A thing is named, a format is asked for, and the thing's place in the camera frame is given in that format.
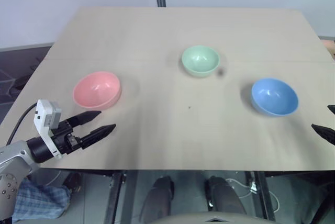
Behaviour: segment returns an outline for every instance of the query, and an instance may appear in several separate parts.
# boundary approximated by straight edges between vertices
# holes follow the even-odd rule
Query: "table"
[[[196,79],[184,72],[180,56],[195,44],[220,53],[219,73]],[[335,64],[295,10],[83,8],[1,124],[2,144],[21,113],[39,98],[56,100],[62,119],[84,111],[73,102],[72,89],[94,71],[117,74],[122,95],[75,134],[113,123],[116,131],[43,167],[335,169],[335,147],[310,127],[335,127],[327,109],[335,103]],[[271,118],[252,108],[251,85],[263,77],[281,79],[296,90],[296,113]],[[15,140],[36,135],[31,113]]]

